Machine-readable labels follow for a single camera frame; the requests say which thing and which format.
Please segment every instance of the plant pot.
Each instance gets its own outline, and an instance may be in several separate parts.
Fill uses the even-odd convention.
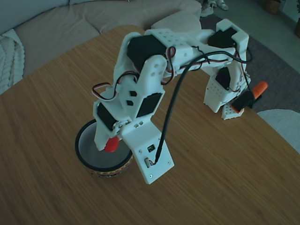
[[[266,0],[265,10],[273,15],[279,11],[280,2],[275,0]]]
[[[298,20],[298,23],[296,25],[296,28],[295,28],[295,34],[300,37],[300,18]]]

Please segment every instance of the white knit blanket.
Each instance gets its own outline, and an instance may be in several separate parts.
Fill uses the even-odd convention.
[[[0,94],[22,80],[25,50],[14,29],[0,35]]]

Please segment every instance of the floor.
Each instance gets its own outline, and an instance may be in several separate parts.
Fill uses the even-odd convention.
[[[263,0],[225,0],[229,11],[215,9],[215,15],[227,18],[279,55],[300,73],[300,38],[294,34],[295,22],[282,14],[271,15],[263,9]]]

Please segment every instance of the wooden table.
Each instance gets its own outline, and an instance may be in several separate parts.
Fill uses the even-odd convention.
[[[203,104],[202,71],[186,77],[172,114],[171,171],[152,185],[135,162],[114,178],[90,176],[75,137],[92,119],[92,85],[112,81],[132,31],[143,32],[98,36],[0,96],[1,224],[299,225],[300,156],[250,109],[227,121],[214,114]],[[175,83],[153,118],[159,128]]]

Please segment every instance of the beige sofa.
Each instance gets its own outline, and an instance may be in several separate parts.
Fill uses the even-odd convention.
[[[69,5],[68,0],[4,2],[0,3],[0,34],[15,28],[25,48],[24,75],[119,25],[148,29],[178,11],[185,10],[198,17],[201,13],[201,4],[196,0],[102,0],[74,5]]]

